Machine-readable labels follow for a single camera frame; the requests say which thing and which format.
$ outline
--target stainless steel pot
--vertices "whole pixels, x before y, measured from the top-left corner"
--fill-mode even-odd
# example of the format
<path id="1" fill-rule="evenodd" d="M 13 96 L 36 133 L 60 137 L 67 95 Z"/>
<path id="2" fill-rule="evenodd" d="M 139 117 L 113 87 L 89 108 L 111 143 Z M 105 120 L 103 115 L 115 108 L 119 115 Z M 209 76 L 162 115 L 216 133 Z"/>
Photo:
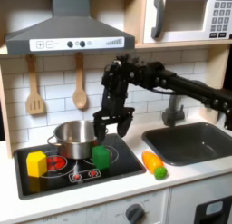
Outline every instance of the stainless steel pot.
<path id="1" fill-rule="evenodd" d="M 47 142 L 58 147 L 59 154 L 69 159 L 86 159 L 92 156 L 92 147 L 96 145 L 96 137 L 92 122 L 73 121 L 59 125 L 54 130 L 54 136 Z"/>

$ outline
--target wooden utensil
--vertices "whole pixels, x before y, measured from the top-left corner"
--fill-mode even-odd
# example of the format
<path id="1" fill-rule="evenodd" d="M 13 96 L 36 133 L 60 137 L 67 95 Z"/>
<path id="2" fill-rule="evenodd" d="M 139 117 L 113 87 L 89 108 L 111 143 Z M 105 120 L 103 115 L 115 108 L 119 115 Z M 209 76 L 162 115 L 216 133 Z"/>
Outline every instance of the wooden utensil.
<path id="1" fill-rule="evenodd" d="M 34 55 L 27 55 L 26 61 L 29 69 L 29 79 L 31 86 L 31 94 L 26 101 L 26 110 L 30 114 L 38 114 L 44 112 L 44 101 L 37 91 L 37 81 L 35 72 L 36 58 Z"/>
<path id="2" fill-rule="evenodd" d="M 87 95 L 83 89 L 83 54 L 76 54 L 76 91 L 73 102 L 78 109 L 83 109 L 87 103 Z"/>

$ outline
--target countertop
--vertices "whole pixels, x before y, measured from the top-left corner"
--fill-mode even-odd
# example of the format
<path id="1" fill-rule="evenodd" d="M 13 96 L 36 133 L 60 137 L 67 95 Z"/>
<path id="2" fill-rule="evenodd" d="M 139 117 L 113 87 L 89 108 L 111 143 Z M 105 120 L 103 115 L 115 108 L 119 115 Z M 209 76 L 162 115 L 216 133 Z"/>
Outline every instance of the countertop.
<path id="1" fill-rule="evenodd" d="M 184 124 L 203 121 L 204 120 L 197 118 L 188 120 Z M 147 130 L 163 127 L 161 122 L 134 125 L 130 127 L 124 140 L 141 161 L 142 152 L 151 151 L 150 147 L 141 139 L 141 134 Z M 115 126 L 110 127 L 110 132 L 115 132 Z M 0 223 L 16 223 L 29 219 L 37 219 L 59 212 L 84 208 L 105 201 L 136 195 L 142 192 L 160 190 L 193 180 L 201 180 L 229 173 L 232 171 L 232 156 L 184 167 L 174 167 L 168 164 L 165 166 L 168 169 L 169 176 L 162 181 L 155 180 L 147 171 L 141 175 L 88 186 L 78 190 L 69 190 L 32 200 L 20 200 L 17 191 L 15 162 L 14 159 L 7 159 L 5 142 L 1 142 Z"/>

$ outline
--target gray sink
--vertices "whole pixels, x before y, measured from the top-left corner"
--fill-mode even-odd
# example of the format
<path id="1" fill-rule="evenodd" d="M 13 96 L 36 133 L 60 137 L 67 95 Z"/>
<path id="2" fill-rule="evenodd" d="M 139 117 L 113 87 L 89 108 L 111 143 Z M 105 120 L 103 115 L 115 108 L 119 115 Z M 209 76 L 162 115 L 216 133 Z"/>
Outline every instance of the gray sink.
<path id="1" fill-rule="evenodd" d="M 175 166 L 232 155 L 232 138 L 204 122 L 146 131 L 142 139 L 163 161 Z"/>

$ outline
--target black stovetop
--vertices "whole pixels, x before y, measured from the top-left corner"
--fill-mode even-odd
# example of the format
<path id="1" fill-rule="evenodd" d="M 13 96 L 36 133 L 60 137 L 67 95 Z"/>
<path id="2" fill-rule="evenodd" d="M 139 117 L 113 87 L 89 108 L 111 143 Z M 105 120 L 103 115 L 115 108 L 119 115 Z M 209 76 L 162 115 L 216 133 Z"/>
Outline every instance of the black stovetop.
<path id="1" fill-rule="evenodd" d="M 110 153 L 111 164 L 107 170 L 98 170 L 92 160 L 68 160 L 58 155 L 56 147 L 43 145 L 18 150 L 14 153 L 19 198 L 28 200 L 57 192 L 76 190 L 110 180 L 117 180 L 146 170 L 126 143 L 117 135 L 109 134 L 103 144 Z M 47 156 L 48 172 L 41 178 L 28 177 L 28 153 L 43 151 Z"/>

